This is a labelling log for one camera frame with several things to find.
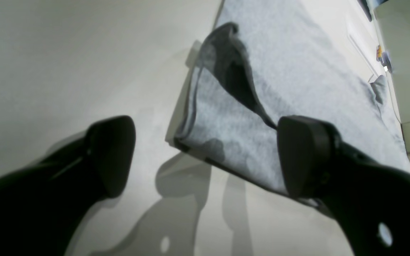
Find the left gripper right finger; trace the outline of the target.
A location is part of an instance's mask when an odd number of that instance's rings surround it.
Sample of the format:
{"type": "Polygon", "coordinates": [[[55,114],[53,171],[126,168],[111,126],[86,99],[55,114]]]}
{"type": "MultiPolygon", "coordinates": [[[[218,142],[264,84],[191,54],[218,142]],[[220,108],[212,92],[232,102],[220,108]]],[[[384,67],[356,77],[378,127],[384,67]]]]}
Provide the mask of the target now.
{"type": "Polygon", "coordinates": [[[410,173],[379,164],[325,121],[284,116],[277,139],[288,194],[321,201],[355,256],[410,256],[410,173]]]}

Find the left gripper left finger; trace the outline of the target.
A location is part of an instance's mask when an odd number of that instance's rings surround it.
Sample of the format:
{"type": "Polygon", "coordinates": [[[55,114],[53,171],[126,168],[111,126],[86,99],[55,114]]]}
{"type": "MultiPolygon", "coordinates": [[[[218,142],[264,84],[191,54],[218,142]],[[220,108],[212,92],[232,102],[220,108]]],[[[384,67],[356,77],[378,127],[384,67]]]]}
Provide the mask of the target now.
{"type": "Polygon", "coordinates": [[[63,256],[88,210],[124,191],[135,143],[130,116],[104,119],[0,177],[0,256],[63,256]]]}

